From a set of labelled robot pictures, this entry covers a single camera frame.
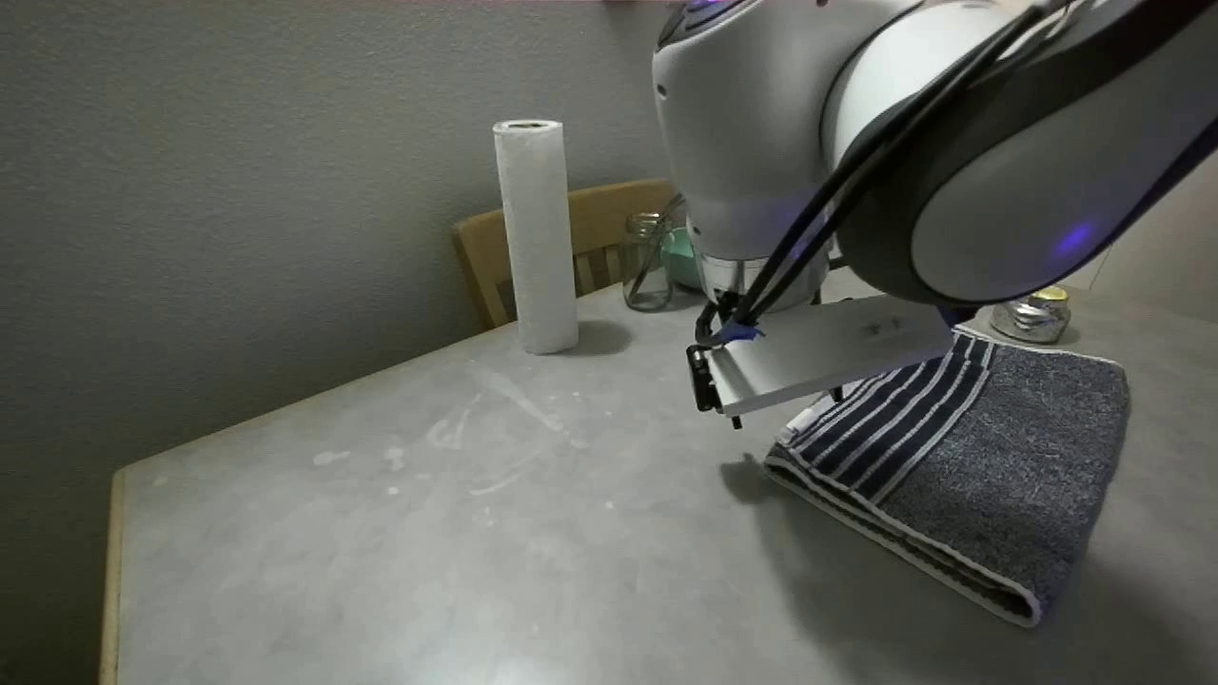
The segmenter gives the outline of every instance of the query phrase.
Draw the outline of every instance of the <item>white cylinder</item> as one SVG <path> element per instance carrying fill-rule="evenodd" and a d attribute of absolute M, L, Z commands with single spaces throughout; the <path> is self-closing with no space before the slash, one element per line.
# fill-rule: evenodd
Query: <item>white cylinder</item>
<path fill-rule="evenodd" d="M 521 349 L 570 349 L 579 343 L 579 311 L 563 122 L 499 122 L 494 169 Z"/>

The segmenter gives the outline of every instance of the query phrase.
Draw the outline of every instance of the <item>striped towel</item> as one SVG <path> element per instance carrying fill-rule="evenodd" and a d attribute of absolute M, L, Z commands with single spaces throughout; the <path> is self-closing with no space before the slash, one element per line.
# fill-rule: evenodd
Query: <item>striped towel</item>
<path fill-rule="evenodd" d="M 1111 360 L 956 333 L 945 357 L 802 410 L 781 485 L 998 618 L 1036 628 L 1101 518 L 1131 410 Z"/>

